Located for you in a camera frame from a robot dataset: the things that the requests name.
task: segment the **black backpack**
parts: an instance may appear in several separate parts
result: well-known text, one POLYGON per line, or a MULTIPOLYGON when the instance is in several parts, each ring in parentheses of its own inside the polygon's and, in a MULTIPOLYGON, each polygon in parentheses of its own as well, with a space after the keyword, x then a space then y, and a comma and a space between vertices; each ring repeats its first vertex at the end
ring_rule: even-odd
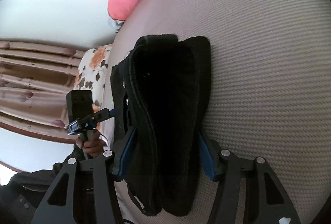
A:
POLYGON ((191 210, 199 176, 197 132, 211 85, 210 43, 205 37, 144 36, 112 69, 115 138, 138 131, 125 181, 141 212, 191 210))

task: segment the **textured fabric surface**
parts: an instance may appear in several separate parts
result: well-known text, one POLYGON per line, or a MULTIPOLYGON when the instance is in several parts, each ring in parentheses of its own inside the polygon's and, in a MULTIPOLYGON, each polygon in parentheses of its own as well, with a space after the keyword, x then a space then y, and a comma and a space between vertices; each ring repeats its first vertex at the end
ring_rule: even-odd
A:
MULTIPOLYGON (((207 135, 240 157, 265 156, 302 224, 310 223, 331 192, 330 0, 141 0, 109 65, 140 36, 165 33, 210 39, 207 135)), ((111 107, 109 85, 105 94, 111 107)), ((143 216, 124 182, 118 191, 140 224, 205 224, 216 187, 201 175, 193 209, 180 218, 143 216)))
MULTIPOLYGON (((102 106, 111 50, 112 44, 90 49, 84 54, 78 66, 73 89, 92 91, 94 113, 98 112, 102 106)), ((105 135, 101 130, 101 125, 102 122, 98 123, 96 129, 105 135)))

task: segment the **hand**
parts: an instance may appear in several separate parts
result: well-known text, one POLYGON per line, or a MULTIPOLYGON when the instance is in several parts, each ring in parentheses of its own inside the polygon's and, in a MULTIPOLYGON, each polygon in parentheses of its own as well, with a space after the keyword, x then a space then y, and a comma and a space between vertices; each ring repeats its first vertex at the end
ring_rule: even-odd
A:
POLYGON ((86 141, 83 145, 82 140, 80 137, 76 139, 76 145, 81 149, 83 146, 85 147, 84 151, 87 154, 90 154, 93 157, 97 157, 98 155, 103 153, 103 148, 107 146, 106 142, 101 140, 100 138, 100 132, 95 131, 93 134, 92 140, 86 141))

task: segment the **pink curtain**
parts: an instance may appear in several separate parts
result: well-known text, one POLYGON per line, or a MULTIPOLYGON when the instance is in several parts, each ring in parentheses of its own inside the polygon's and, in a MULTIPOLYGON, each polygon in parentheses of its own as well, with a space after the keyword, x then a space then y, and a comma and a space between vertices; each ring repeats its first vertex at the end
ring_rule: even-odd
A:
POLYGON ((76 139, 64 129, 66 94, 73 88, 83 55, 56 46, 0 41, 1 127, 48 140, 76 139))

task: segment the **black mount frame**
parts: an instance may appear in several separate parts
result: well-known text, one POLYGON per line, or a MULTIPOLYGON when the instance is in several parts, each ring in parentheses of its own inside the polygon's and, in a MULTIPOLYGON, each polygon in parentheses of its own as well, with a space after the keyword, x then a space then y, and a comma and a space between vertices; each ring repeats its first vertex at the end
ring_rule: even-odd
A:
MULTIPOLYGON (((106 110, 105 108, 104 112, 99 112, 99 117, 94 114, 75 121, 68 131, 89 129, 95 125, 92 121, 99 122, 115 115, 114 110, 106 110)), ((124 224, 114 182, 124 179, 137 139, 138 132, 131 126, 125 137, 117 141, 111 151, 85 161, 69 159, 49 187, 31 224, 80 224, 78 208, 81 200, 78 198, 77 175, 81 173, 93 178, 96 223, 124 224), (64 178, 67 184, 63 189, 64 178), (58 186, 62 186, 61 191, 66 194, 62 205, 51 202, 58 186)), ((291 199, 266 159, 239 158, 229 150, 221 149, 217 141, 209 139, 202 132, 198 133, 198 142, 205 174, 213 182, 219 182, 207 224, 235 223, 242 177, 246 178, 244 224, 300 224, 291 199)))

